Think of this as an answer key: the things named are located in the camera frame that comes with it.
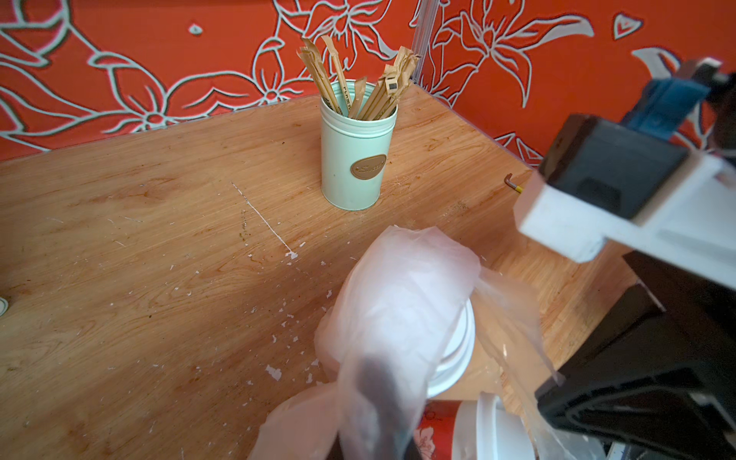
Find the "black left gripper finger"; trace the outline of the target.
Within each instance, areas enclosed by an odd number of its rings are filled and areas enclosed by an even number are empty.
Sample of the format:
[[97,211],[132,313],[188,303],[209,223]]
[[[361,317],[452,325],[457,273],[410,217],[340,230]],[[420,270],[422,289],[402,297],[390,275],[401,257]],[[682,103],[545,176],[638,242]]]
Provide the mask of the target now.
[[399,390],[387,364],[376,356],[358,366],[358,393],[368,408],[358,412],[373,433],[368,436],[368,459],[422,458],[399,404]]

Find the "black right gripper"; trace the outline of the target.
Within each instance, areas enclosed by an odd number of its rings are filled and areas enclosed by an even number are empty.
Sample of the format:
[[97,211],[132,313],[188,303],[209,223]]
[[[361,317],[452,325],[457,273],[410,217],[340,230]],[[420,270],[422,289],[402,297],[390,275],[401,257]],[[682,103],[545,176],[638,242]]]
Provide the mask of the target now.
[[735,291],[642,252],[627,289],[535,396],[554,429],[670,459],[735,456]]

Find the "clear plastic carrier bag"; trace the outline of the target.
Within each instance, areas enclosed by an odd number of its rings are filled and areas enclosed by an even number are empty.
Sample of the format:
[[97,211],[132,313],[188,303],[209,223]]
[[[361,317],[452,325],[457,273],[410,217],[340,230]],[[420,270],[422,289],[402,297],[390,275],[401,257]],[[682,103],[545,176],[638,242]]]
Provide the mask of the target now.
[[335,381],[280,404],[259,431],[254,459],[323,459],[333,447],[368,459],[373,429],[358,412],[364,358],[385,362],[399,390],[408,427],[419,419],[427,387],[466,302],[480,314],[479,341],[508,375],[531,427],[536,458],[601,459],[591,436],[565,433],[542,419],[529,373],[560,383],[542,348],[536,297],[526,285],[483,268],[479,258],[441,230],[391,226],[350,272],[335,306],[319,324],[315,350]]

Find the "red milk tea cup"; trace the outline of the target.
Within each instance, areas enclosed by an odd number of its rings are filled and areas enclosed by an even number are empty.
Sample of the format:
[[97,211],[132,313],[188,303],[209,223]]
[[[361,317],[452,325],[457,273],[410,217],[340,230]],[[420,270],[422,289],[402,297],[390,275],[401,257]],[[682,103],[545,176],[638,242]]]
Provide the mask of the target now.
[[427,402],[413,438],[423,459],[536,458],[521,417],[493,393],[475,401]]
[[444,350],[442,360],[429,381],[427,398],[440,395],[460,381],[473,357],[475,332],[475,312],[471,300],[468,300]]

